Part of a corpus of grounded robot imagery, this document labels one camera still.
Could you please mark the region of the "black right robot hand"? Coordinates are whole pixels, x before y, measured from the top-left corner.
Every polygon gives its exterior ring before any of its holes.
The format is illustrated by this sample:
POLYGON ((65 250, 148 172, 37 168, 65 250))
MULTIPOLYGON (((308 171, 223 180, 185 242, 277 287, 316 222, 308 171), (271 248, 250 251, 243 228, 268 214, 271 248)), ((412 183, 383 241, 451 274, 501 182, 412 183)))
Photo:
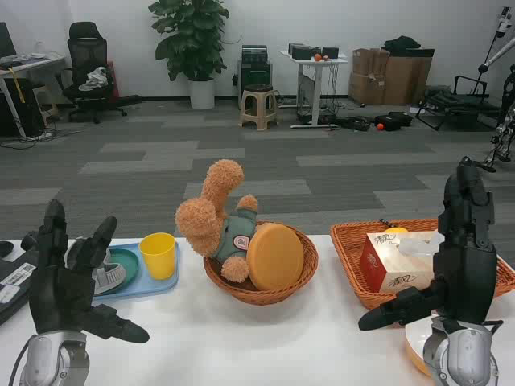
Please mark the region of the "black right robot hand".
POLYGON ((495 211, 493 194, 485 189, 476 162, 462 158, 447 179, 443 205, 438 230, 444 241, 433 256, 430 286, 404 289, 369 311, 358 322, 361 330, 396 322, 405 326, 432 311, 476 325, 485 321, 496 288, 497 254, 489 236, 495 211))

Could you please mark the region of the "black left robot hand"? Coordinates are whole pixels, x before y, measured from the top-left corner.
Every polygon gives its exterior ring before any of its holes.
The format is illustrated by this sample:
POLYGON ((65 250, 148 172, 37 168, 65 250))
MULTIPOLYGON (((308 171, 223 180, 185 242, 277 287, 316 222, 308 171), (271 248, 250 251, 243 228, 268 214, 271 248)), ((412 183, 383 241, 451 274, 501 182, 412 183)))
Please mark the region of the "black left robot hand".
POLYGON ((67 222, 63 204, 49 202, 37 236, 38 266, 31 275, 29 305, 38 334, 56 331, 86 331, 102 339, 116 338, 146 343, 148 332, 117 311, 100 304, 93 306, 93 270, 105 259, 116 231, 117 218, 107 216, 93 236, 79 240, 70 257, 67 222))

